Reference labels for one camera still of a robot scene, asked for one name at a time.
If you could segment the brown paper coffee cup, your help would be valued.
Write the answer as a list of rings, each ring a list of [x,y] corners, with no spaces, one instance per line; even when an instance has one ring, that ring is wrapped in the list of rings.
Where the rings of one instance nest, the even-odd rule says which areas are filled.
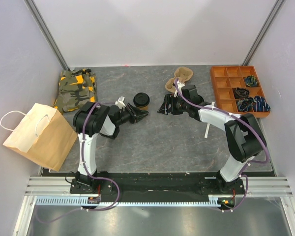
[[[147,111],[148,110],[148,104],[144,105],[136,105],[136,107],[142,111]]]

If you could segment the black plastic cup lid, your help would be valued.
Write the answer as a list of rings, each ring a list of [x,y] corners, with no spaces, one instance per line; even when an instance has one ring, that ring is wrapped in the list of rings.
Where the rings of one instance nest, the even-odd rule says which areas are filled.
[[[134,103],[134,105],[149,104],[150,103],[150,97],[144,92],[137,93],[133,97],[133,103]]]

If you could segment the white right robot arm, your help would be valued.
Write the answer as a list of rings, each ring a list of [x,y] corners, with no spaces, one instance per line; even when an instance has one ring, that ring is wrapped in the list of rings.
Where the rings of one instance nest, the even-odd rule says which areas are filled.
[[[215,187],[220,193],[228,193],[239,179],[244,168],[264,151],[269,157],[266,141],[256,118],[247,113],[232,114],[221,110],[198,95],[195,85],[178,83],[174,94],[166,94],[160,114],[181,115],[184,112],[199,121],[215,126],[226,134],[230,156],[216,174]]]

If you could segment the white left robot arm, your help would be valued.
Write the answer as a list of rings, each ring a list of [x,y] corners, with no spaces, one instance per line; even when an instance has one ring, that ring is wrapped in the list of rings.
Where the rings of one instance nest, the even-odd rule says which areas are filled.
[[[71,182],[71,193],[94,193],[98,189],[95,158],[97,137],[101,135],[115,139],[122,124],[138,123],[146,116],[148,111],[131,104],[119,107],[87,102],[79,109],[73,118],[73,126],[78,134],[80,160],[75,178]]]

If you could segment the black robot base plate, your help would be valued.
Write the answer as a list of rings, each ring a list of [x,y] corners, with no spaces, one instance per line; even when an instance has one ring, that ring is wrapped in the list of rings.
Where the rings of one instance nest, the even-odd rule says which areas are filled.
[[[215,173],[108,173],[99,172],[97,179],[84,177],[76,173],[70,186],[71,194],[114,194],[119,188],[120,194],[126,193],[156,193],[185,192],[202,196],[243,194],[244,183],[236,178],[225,182]]]

